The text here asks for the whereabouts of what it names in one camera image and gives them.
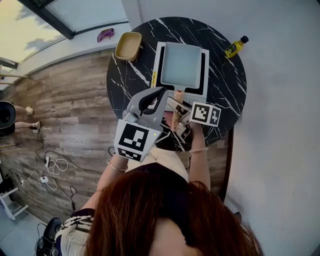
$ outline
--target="white chair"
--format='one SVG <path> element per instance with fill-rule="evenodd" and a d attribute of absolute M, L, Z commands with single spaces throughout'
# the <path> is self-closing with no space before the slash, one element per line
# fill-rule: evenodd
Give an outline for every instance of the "white chair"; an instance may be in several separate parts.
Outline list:
<path fill-rule="evenodd" d="M 17 217 L 20 213 L 22 213 L 25 209 L 28 208 L 28 205 L 26 205 L 26 206 L 24 206 L 24 207 L 22 207 L 21 205 L 19 205 L 19 207 L 18 207 L 17 209 L 15 209 L 15 212 L 12 212 L 12 211 L 10 210 L 10 208 L 8 207 L 5 198 L 6 198 L 7 196 L 9 196 L 10 194 L 12 194 L 13 192 L 17 191 L 18 189 L 19 189 L 19 188 L 16 187 L 16 188 L 12 189 L 11 191 L 9 191 L 9 192 L 7 192 L 7 193 L 1 193 L 1 194 L 0 194 L 0 202 L 1 202 L 2 206 L 4 207 L 4 211 L 5 211 L 6 215 L 7 215 L 11 220 L 13 220 L 13 221 L 16 219 L 16 217 Z"/>

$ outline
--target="yellow bottle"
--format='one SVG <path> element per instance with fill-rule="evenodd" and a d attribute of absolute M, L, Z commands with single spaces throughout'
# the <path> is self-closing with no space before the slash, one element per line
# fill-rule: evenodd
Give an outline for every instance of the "yellow bottle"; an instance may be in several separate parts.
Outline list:
<path fill-rule="evenodd" d="M 240 50 L 242 50 L 242 48 L 244 47 L 244 44 L 247 43 L 249 41 L 249 38 L 246 37 L 245 35 L 243 37 L 241 37 L 240 41 L 236 41 L 233 44 L 231 44 L 228 49 L 226 49 L 225 55 L 228 58 L 232 58 L 233 56 L 235 56 Z"/>

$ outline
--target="black top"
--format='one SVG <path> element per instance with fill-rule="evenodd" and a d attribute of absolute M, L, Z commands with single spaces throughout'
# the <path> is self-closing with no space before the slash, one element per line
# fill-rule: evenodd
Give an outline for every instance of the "black top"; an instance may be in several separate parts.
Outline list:
<path fill-rule="evenodd" d="M 121 61 L 112 55 L 107 71 L 107 91 L 116 116 L 122 118 L 122 112 L 132 96 L 150 87 L 157 43 L 185 43 L 210 51 L 206 102 L 222 111 L 217 128 L 203 128 L 206 144 L 212 144 L 227 134 L 242 113 L 247 93 L 246 74 L 240 57 L 225 57 L 225 50 L 231 43 L 214 28 L 182 17 L 154 19 L 132 31 L 142 34 L 137 59 L 133 62 Z M 162 124 L 163 133 L 156 143 L 158 148 L 171 151 L 191 149 L 190 142 L 180 143 L 165 121 Z"/>

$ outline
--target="black chair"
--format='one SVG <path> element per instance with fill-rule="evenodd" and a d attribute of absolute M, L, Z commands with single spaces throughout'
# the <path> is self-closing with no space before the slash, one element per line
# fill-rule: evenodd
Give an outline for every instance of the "black chair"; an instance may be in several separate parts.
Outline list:
<path fill-rule="evenodd" d="M 5 253 L 0 249 L 0 256 L 6 256 Z"/>
<path fill-rule="evenodd" d="M 15 119 L 15 106 L 10 102 L 0 100 L 0 129 L 10 127 L 14 124 Z"/>
<path fill-rule="evenodd" d="M 59 217 L 52 218 L 46 226 L 43 236 L 36 243 L 36 256 L 57 256 L 55 237 L 61 229 L 63 221 Z"/>

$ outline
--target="woman's arm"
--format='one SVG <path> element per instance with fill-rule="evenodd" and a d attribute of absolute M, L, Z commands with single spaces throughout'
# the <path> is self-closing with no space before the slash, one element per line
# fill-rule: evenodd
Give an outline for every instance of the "woman's arm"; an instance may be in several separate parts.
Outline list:
<path fill-rule="evenodd" d="M 190 127 L 193 133 L 191 149 L 204 149 L 206 143 L 201 125 L 199 123 L 191 122 Z M 210 173 L 206 150 L 191 153 L 189 181 L 202 182 L 208 190 L 210 190 Z"/>
<path fill-rule="evenodd" d="M 110 160 L 110 163 L 116 168 L 126 169 L 126 167 L 128 166 L 128 159 L 120 155 L 113 155 Z M 85 208 L 95 209 L 102 190 L 104 190 L 104 188 L 106 188 L 111 182 L 113 182 L 115 179 L 117 179 L 120 175 L 123 175 L 124 173 L 125 173 L 124 171 L 113 169 L 111 165 L 108 164 L 103 174 L 101 175 L 101 178 L 96 187 L 96 192 L 84 204 L 82 209 L 85 209 Z"/>

